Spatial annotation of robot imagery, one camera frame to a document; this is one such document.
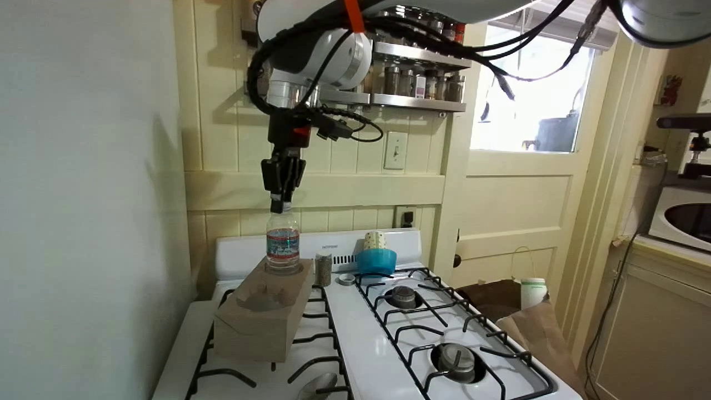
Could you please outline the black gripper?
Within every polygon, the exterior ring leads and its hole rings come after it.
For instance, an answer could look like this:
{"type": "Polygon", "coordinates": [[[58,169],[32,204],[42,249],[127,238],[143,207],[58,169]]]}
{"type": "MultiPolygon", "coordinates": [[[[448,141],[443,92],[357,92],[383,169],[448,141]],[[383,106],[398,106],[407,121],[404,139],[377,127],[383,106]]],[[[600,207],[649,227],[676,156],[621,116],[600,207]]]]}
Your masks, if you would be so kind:
{"type": "Polygon", "coordinates": [[[271,191],[271,213],[283,213],[283,196],[300,184],[306,163],[300,152],[308,144],[310,126],[301,119],[271,116],[269,143],[273,152],[263,167],[264,190],[271,191]]]}

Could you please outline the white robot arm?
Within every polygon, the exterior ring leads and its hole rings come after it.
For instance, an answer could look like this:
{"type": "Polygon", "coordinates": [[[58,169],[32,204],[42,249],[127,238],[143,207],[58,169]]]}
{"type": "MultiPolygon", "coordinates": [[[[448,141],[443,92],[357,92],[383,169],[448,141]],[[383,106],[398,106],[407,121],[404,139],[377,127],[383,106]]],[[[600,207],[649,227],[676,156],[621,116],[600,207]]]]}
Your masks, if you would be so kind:
{"type": "MultiPolygon", "coordinates": [[[[246,96],[269,116],[273,152],[260,163],[271,210],[280,213],[298,190],[300,152],[314,133],[351,139],[357,116],[314,103],[323,84],[357,88],[371,68],[373,38],[384,34],[420,49],[473,60],[491,70],[500,59],[526,47],[577,0],[267,0],[256,18],[258,49],[246,68],[246,96]],[[404,6],[458,26],[505,21],[533,9],[541,18],[526,32],[486,47],[469,47],[416,18],[396,17],[404,6]]],[[[711,0],[594,0],[576,40],[586,42],[603,18],[635,42],[655,49],[685,47],[711,38],[711,0]]]]}

